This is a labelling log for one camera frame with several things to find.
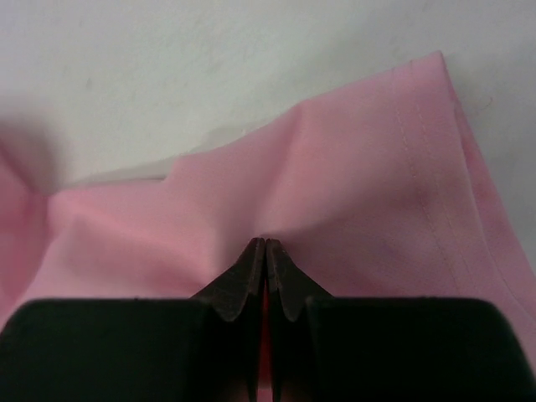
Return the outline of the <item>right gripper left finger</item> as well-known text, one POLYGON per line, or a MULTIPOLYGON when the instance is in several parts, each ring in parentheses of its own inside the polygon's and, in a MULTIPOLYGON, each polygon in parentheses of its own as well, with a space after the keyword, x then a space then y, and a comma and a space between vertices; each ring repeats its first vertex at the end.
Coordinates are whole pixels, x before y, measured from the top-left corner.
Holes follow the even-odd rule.
POLYGON ((4 401, 254 401, 265 241, 190 298, 41 299, 1 333, 4 401))

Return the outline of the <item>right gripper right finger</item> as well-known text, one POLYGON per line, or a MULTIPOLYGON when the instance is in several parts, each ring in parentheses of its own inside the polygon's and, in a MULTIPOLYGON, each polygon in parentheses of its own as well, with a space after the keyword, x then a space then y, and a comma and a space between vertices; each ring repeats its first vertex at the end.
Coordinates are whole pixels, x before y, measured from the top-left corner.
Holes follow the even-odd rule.
POLYGON ((471 298, 335 297, 266 244, 275 401, 532 401, 503 314, 471 298))

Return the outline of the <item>pink t-shirt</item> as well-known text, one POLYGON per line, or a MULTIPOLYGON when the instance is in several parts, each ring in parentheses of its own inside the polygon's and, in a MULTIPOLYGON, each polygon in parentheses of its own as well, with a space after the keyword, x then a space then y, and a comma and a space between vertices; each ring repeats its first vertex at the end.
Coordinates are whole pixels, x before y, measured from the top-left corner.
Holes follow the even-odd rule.
MULTIPOLYGON (((1 333, 41 299, 190 298, 253 239, 335 297, 471 298, 508 321, 535 377, 535 276, 444 58, 305 100, 162 179, 53 194, 1 135, 1 333)), ((272 398, 264 290, 257 398, 272 398)))

